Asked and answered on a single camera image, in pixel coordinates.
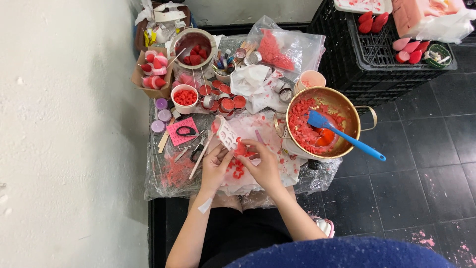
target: right hand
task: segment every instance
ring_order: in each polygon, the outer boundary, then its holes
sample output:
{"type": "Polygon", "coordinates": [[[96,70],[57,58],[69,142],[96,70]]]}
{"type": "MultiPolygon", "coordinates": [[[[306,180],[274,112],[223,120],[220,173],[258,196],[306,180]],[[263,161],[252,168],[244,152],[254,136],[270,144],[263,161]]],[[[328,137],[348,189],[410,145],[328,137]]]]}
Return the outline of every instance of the right hand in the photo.
{"type": "Polygon", "coordinates": [[[253,165],[253,163],[251,163],[246,157],[242,155],[237,156],[237,159],[248,169],[256,182],[258,182],[266,191],[283,186],[279,176],[278,159],[276,158],[276,155],[258,141],[244,139],[242,140],[242,143],[253,146],[248,148],[248,152],[257,153],[256,155],[249,157],[251,160],[261,158],[261,163],[253,165]]]}

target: blue silicone spatula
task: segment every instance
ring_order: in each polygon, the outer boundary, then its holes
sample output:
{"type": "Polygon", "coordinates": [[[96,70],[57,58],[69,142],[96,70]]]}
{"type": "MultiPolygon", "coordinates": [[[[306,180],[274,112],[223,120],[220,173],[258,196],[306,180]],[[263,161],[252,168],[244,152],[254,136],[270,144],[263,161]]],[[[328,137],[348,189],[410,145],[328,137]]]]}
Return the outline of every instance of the blue silicone spatula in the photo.
{"type": "Polygon", "coordinates": [[[342,131],[337,130],[336,128],[331,126],[329,124],[329,121],[327,120],[327,118],[325,116],[321,115],[320,113],[318,113],[314,110],[309,111],[309,119],[307,120],[307,123],[310,124],[313,127],[327,128],[329,130],[332,130],[332,132],[334,132],[335,134],[343,137],[348,142],[352,143],[355,147],[364,151],[364,153],[366,153],[370,156],[373,156],[373,157],[375,157],[376,159],[378,159],[380,161],[385,161],[386,160],[385,156],[383,156],[383,154],[377,152],[374,148],[368,146],[367,144],[365,144],[363,142],[360,142],[360,141],[352,138],[351,136],[349,136],[349,135],[343,133],[342,131]]]}

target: gold pot handle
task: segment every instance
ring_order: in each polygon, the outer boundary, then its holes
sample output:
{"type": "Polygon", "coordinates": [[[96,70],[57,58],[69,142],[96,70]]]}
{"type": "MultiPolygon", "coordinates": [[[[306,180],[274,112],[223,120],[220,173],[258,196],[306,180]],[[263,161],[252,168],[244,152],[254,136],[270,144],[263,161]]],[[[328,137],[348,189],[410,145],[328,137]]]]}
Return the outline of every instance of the gold pot handle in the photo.
{"type": "Polygon", "coordinates": [[[363,130],[360,130],[360,131],[365,131],[365,130],[374,129],[374,127],[377,125],[377,114],[375,113],[374,109],[372,109],[372,107],[366,106],[366,105],[354,106],[354,107],[355,107],[355,108],[368,108],[368,109],[370,110],[370,112],[372,113],[372,117],[374,118],[374,126],[373,126],[373,127],[368,128],[368,129],[363,129],[363,130]]]}
{"type": "Polygon", "coordinates": [[[281,134],[281,132],[280,132],[278,119],[276,118],[276,115],[278,115],[278,114],[286,114],[286,112],[275,113],[273,115],[274,129],[276,130],[276,134],[278,134],[278,137],[280,137],[281,139],[290,139],[291,137],[285,137],[284,134],[281,134]]]}

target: blue fabric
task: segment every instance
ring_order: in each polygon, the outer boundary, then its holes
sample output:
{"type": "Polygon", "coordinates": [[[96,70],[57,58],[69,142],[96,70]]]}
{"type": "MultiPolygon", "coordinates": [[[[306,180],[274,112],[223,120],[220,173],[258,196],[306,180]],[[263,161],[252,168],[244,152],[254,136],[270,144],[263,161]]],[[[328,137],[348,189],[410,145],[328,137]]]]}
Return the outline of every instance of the blue fabric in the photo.
{"type": "Polygon", "coordinates": [[[453,268],[430,249],[376,237],[339,237],[273,245],[226,268],[453,268]]]}

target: white wall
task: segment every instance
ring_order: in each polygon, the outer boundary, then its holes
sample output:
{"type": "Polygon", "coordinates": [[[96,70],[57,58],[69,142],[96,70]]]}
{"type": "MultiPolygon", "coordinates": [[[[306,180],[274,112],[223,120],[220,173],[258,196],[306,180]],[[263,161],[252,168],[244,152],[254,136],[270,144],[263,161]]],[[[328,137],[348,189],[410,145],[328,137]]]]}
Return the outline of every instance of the white wall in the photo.
{"type": "Polygon", "coordinates": [[[136,2],[2,1],[0,267],[148,266],[136,2]]]}
{"type": "Polygon", "coordinates": [[[263,15],[275,22],[311,21],[322,0],[185,0],[198,25],[255,23],[263,15]]]}

